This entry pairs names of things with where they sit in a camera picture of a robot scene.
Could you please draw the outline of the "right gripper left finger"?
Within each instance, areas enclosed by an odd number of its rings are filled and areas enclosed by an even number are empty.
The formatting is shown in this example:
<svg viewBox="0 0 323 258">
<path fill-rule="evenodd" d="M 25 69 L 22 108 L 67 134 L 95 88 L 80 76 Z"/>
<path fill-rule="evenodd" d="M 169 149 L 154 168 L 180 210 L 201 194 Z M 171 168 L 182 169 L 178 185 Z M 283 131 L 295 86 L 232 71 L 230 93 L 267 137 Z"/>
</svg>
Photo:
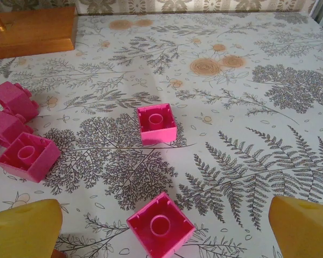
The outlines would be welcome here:
<svg viewBox="0 0 323 258">
<path fill-rule="evenodd" d="M 0 257 L 51 257 L 62 226 L 56 199 L 0 212 Z"/>
</svg>

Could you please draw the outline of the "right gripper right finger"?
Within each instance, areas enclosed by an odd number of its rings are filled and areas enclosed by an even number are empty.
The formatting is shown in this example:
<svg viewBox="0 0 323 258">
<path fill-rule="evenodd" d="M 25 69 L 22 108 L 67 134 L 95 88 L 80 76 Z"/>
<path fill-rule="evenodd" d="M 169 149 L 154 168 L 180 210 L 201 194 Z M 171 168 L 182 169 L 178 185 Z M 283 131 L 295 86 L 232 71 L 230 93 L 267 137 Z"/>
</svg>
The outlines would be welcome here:
<svg viewBox="0 0 323 258">
<path fill-rule="evenodd" d="M 323 205 L 276 196 L 269 223 L 283 257 L 323 257 Z"/>
</svg>

